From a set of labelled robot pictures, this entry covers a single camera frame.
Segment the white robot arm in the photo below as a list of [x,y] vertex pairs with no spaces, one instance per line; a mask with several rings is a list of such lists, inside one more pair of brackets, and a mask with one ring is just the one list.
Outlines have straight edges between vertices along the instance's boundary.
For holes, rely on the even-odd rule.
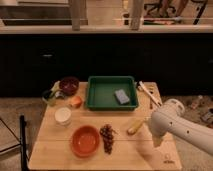
[[179,100],[165,101],[148,119],[150,133],[155,138],[162,138],[169,132],[213,156],[213,129],[182,118],[184,112]]

